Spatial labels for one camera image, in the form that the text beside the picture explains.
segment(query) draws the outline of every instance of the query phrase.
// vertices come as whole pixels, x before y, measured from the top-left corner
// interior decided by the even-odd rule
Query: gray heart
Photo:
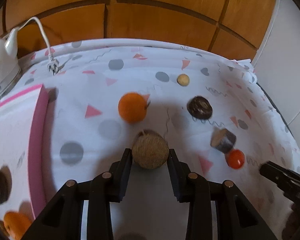
[[[203,74],[203,75],[205,75],[205,76],[209,76],[210,74],[209,74],[209,72],[208,72],[208,69],[205,67],[205,68],[203,68],[202,70],[200,70],[200,72]]]

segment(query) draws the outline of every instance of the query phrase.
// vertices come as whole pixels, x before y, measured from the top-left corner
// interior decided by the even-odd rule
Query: power plug
[[[53,75],[57,74],[61,67],[59,67],[59,61],[57,59],[53,59],[48,63],[48,70],[52,70]]]

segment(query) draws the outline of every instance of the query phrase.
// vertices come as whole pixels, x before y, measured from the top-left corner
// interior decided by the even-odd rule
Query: power cord
[[[38,27],[40,29],[42,38],[44,39],[44,42],[46,43],[47,48],[48,48],[48,52],[49,52],[49,54],[48,54],[48,60],[49,60],[49,62],[48,62],[47,68],[48,68],[49,71],[50,70],[52,71],[53,75],[57,74],[61,68],[59,68],[59,62],[58,62],[58,60],[53,57],[53,53],[51,52],[51,47],[50,47],[49,40],[47,38],[46,33],[44,32],[44,29],[43,29],[43,26],[42,26],[40,20],[37,17],[35,17],[35,16],[31,17],[23,25],[21,25],[21,27],[16,27],[15,29],[17,29],[18,31],[21,30],[23,27],[25,27],[32,20],[34,20],[37,23],[37,25],[38,25]]]

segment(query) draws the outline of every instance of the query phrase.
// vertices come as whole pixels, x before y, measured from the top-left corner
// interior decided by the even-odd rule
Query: white wall
[[[275,14],[255,69],[300,148],[300,11],[292,0],[280,0]]]

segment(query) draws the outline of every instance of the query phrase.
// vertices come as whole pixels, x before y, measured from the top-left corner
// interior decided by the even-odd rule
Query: squiggly line
[[[201,120],[201,119],[196,119],[195,117],[192,116],[192,120],[194,122],[197,122],[198,120],[200,120],[201,123],[205,124],[207,120]],[[210,125],[216,125],[218,127],[222,127],[222,126],[225,126],[225,124],[223,122],[220,122],[220,124],[218,124],[216,121],[213,121],[212,123],[210,122],[210,120],[208,120],[209,124]]]
[[[98,60],[98,57],[102,57],[104,54],[97,56],[97,57],[96,57],[95,59],[93,59],[93,60],[90,60],[87,64],[89,64],[89,63],[92,62],[92,61]]]
[[[168,122],[170,121],[170,116],[169,116],[169,108],[167,107],[167,116],[168,116],[168,119],[166,120],[166,128],[167,130],[164,132],[163,134],[163,138],[166,139],[166,135],[168,134],[169,132],[169,129],[168,129]]]
[[[256,160],[252,160],[252,158],[249,156],[247,156],[247,163],[251,164],[252,166],[259,166],[258,162]]]
[[[208,91],[211,90],[213,93],[217,92],[219,95],[223,95],[224,97],[227,97],[227,96],[228,96],[227,94],[224,94],[224,93],[222,93],[222,92],[218,92],[217,90],[215,90],[215,89],[213,89],[213,88],[207,88],[207,87],[206,87],[206,89],[207,89]]]

